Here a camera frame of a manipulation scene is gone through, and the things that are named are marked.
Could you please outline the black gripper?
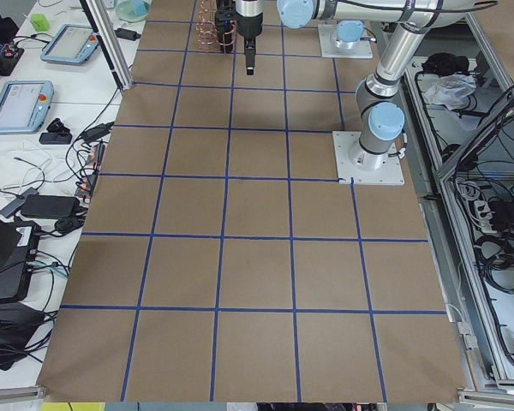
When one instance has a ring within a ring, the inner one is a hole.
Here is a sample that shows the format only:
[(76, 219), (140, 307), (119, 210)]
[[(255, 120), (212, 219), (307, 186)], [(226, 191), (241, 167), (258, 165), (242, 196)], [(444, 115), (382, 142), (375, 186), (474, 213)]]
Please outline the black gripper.
[(254, 75), (256, 39), (262, 33), (263, 15), (236, 16), (237, 31), (244, 38), (244, 56), (247, 75)]

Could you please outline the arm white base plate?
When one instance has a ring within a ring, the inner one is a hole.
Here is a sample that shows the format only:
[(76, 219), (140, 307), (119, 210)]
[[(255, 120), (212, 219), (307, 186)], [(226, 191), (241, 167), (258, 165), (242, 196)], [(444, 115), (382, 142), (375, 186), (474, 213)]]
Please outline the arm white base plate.
[(371, 154), (361, 147), (360, 135), (356, 131), (332, 133), (338, 182), (345, 185), (404, 185), (396, 144), (392, 142), (386, 153)]
[(340, 21), (318, 25), (321, 56), (326, 58), (373, 58), (370, 43), (374, 37), (365, 36), (362, 21)]

